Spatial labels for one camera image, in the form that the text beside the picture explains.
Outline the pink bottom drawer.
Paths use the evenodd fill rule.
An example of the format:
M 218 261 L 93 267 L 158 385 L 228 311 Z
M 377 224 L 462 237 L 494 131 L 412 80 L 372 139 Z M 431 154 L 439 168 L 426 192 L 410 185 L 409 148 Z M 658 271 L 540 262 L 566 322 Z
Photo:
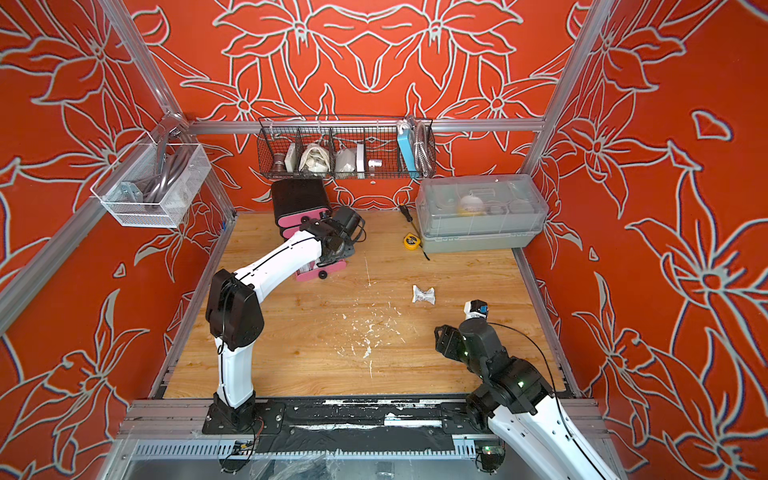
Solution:
M 315 262 L 310 262 L 300 267 L 295 272 L 294 277 L 298 282 L 311 281 L 314 279 L 325 280 L 330 275 L 344 270 L 346 266 L 347 262 L 345 260 L 339 260 L 324 266 L 319 266 Z

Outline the pink drawer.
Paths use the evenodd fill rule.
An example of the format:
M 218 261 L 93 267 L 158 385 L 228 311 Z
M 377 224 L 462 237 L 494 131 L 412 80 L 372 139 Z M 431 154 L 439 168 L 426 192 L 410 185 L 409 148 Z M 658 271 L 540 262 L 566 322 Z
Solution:
M 285 240 L 291 239 L 297 232 L 302 231 L 304 229 L 304 224 L 297 224 L 290 227 L 281 228 L 281 236 Z
M 295 272 L 294 277 L 298 282 L 311 281 L 314 279 L 325 280 L 330 275 L 344 270 L 346 266 L 347 262 L 345 260 L 339 260 L 324 266 L 319 266 L 315 262 L 310 262 L 300 267 Z
M 300 210 L 279 216 L 276 223 L 280 228 L 288 229 L 300 226 L 308 221 L 320 220 L 327 217 L 330 213 L 331 210 L 327 207 Z

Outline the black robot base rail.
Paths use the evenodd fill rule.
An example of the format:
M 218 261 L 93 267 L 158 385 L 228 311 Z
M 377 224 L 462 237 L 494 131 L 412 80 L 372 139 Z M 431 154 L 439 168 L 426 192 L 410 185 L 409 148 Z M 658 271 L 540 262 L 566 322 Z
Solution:
M 464 394 L 256 397 L 243 414 L 212 403 L 202 433 L 254 440 L 257 453 L 439 453 L 456 440 L 498 441 Z

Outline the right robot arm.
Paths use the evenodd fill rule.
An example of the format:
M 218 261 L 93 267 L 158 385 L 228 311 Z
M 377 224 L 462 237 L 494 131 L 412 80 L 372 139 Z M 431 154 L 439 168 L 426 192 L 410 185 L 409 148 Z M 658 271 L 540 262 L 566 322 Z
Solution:
M 481 384 L 466 398 L 468 412 L 525 461 L 541 479 L 617 479 L 530 362 L 508 354 L 482 317 L 434 329 L 435 349 L 464 364 Z

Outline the black pink drawer cabinet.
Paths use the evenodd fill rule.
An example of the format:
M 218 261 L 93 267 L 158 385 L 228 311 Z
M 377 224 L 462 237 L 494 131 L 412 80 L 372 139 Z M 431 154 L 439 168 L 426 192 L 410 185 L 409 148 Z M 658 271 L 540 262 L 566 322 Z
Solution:
M 279 180 L 271 186 L 275 224 L 279 216 L 300 210 L 327 207 L 331 204 L 323 181 L 310 178 Z

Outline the pink top drawer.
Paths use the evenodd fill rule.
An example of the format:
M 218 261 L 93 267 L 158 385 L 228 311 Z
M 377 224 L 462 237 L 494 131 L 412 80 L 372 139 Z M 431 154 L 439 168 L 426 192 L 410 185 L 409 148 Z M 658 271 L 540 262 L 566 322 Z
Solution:
M 276 223 L 280 228 L 288 229 L 300 226 L 308 221 L 320 220 L 327 217 L 330 213 L 331 210 L 327 207 L 300 210 L 279 216 Z

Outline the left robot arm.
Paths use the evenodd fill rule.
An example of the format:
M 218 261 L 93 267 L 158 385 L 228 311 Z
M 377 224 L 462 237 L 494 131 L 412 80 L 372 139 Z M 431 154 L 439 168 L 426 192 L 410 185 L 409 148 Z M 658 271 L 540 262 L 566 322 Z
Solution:
M 202 432 L 241 434 L 256 431 L 259 420 L 252 381 L 256 340 L 265 327 L 261 304 L 300 268 L 324 267 L 351 257 L 365 236 L 365 221 L 354 209 L 340 207 L 305 222 L 280 246 L 234 272 L 219 270 L 211 281 L 205 318 L 218 357 L 218 386 Z

